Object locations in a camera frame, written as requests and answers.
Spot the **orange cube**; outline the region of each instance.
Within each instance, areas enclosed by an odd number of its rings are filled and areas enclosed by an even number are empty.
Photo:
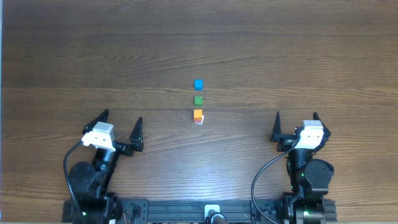
[[[203,110],[193,110],[193,120],[200,120],[203,116]]]

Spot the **blue cube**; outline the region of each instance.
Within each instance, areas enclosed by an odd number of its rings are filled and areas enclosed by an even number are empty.
[[[203,90],[203,80],[195,80],[195,90]]]

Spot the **colored block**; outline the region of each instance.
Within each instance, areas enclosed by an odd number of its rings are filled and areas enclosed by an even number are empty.
[[[200,120],[203,115],[203,110],[193,110],[193,120]]]
[[[203,80],[195,80],[195,90],[203,89]]]
[[[203,106],[203,97],[195,96],[195,106]]]

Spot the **wire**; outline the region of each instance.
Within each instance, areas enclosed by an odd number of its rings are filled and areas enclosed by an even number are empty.
[[[69,191],[70,191],[70,195],[72,196],[72,200],[73,200],[73,202],[75,203],[78,216],[81,218],[81,222],[82,222],[83,224],[85,224],[85,221],[84,221],[84,218],[83,218],[83,216],[82,216],[83,214],[82,214],[82,212],[81,212],[79,203],[77,202],[76,196],[75,196],[75,194],[73,193],[72,187],[71,187],[71,185],[70,185],[70,180],[69,180],[69,175],[68,175],[68,166],[67,166],[67,165],[68,165],[68,158],[69,158],[69,155],[70,155],[77,147],[79,147],[81,144],[82,144],[82,141],[80,140],[78,143],[75,144],[75,146],[73,146],[71,149],[69,149],[69,151],[67,152],[67,154],[66,154],[65,157],[63,158],[63,172],[65,173],[65,179],[67,180],[67,185],[68,185],[68,188],[69,188]]]
[[[127,224],[126,216],[124,215],[124,213],[123,213],[123,218],[124,218],[124,224]]]
[[[296,147],[296,145],[299,143],[300,141],[300,136],[297,138],[297,140],[293,143],[292,147],[290,149],[288,149],[287,151],[285,151],[284,153],[282,153],[281,155],[275,157],[273,160],[269,161],[266,165],[264,165],[260,171],[256,174],[256,176],[253,179],[253,182],[251,184],[251,200],[253,201],[254,206],[256,207],[257,211],[259,211],[259,213],[263,216],[266,217],[271,223],[273,224],[280,224],[278,222],[275,222],[273,219],[269,218],[268,215],[264,214],[261,209],[258,207],[256,200],[254,199],[254,185],[256,184],[257,179],[259,178],[259,176],[261,175],[262,171],[264,171],[267,167],[269,167],[271,164],[273,164],[275,161],[277,161],[278,159],[286,156],[290,151],[292,151],[294,149],[294,147]]]

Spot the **wooden tabletop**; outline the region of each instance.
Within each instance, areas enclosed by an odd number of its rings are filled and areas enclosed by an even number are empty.
[[[1,221],[61,220],[63,157],[105,108],[120,141],[144,118],[120,197],[249,200],[276,111],[287,134],[317,111],[339,220],[398,220],[397,1],[12,0],[3,31]],[[257,198],[290,190],[284,163]]]

